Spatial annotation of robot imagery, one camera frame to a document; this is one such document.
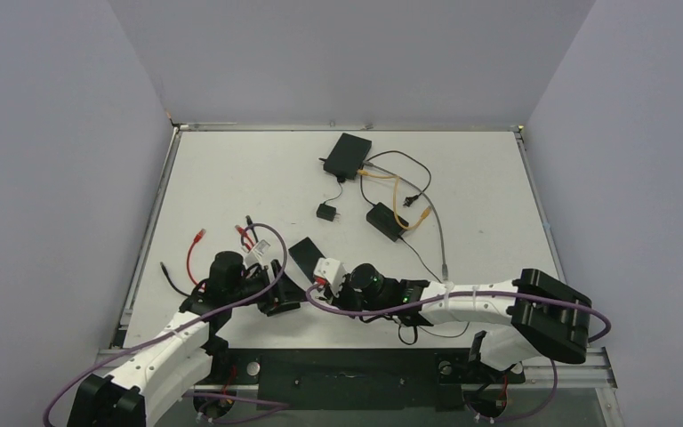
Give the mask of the small black wall adapter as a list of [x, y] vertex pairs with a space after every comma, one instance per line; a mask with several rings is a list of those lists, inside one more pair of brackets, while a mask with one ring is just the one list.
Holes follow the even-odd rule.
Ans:
[[316, 210], [316, 217], [328, 222], [333, 222], [337, 215], [337, 208], [328, 205], [327, 203], [321, 203], [318, 205]]

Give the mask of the black mounting base plate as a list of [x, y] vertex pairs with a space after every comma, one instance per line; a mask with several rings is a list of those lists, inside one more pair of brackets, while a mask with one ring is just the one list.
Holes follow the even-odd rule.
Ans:
[[256, 391], [293, 410], [460, 410], [477, 393], [495, 398], [523, 374], [470, 361], [464, 348], [231, 349], [195, 391]]

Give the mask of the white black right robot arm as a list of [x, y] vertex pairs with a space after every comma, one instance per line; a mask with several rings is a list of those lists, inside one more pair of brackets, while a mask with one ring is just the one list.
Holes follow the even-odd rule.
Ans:
[[463, 323], [488, 326], [466, 356], [468, 372], [487, 380], [527, 359], [582, 364], [589, 343], [591, 300], [541, 270], [481, 285], [383, 276], [372, 264], [346, 271], [321, 258], [312, 273], [322, 299], [314, 306], [350, 318], [390, 318], [405, 327]]

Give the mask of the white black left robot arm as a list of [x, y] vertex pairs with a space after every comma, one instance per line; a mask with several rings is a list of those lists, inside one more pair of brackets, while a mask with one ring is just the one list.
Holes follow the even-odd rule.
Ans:
[[245, 266], [242, 255], [216, 254], [209, 275], [153, 339], [123, 351], [127, 360], [105, 375], [81, 377], [69, 426], [152, 426], [193, 385], [229, 373], [228, 344], [218, 331], [235, 308], [274, 309], [271, 292], [284, 280], [285, 261]]

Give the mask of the black power adapter brick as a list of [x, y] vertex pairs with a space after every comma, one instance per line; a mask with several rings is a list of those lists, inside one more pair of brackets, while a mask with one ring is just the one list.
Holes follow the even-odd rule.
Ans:
[[366, 213], [366, 221], [380, 231], [390, 241], [396, 243], [404, 235], [408, 222], [401, 217], [395, 218], [393, 210], [382, 202], [371, 207]]

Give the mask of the small black labelled switch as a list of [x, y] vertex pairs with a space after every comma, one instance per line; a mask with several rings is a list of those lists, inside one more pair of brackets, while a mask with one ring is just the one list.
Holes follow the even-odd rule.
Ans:
[[317, 262], [324, 258], [323, 253], [318, 249], [310, 237], [305, 237], [288, 249], [288, 252], [299, 267], [303, 276], [311, 283], [314, 283], [314, 271]]

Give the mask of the large black network switch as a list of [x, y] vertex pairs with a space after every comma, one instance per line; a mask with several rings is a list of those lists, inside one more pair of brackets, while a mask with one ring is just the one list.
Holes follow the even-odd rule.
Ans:
[[371, 147], [370, 140], [343, 133], [325, 158], [323, 170], [340, 182], [354, 180]]

